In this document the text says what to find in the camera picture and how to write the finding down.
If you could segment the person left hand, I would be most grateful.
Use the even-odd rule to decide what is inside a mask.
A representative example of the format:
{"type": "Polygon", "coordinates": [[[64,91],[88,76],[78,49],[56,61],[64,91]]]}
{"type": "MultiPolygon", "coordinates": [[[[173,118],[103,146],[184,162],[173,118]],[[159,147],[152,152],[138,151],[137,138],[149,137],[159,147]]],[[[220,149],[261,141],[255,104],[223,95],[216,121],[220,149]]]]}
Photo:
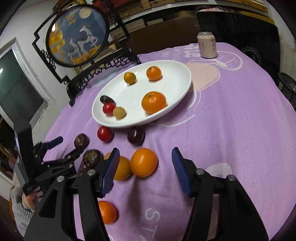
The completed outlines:
{"type": "Polygon", "coordinates": [[[25,193],[22,194],[22,205],[25,210],[30,210],[32,212],[35,212],[36,210],[36,193],[32,191],[28,195],[25,195],[25,193]]]}

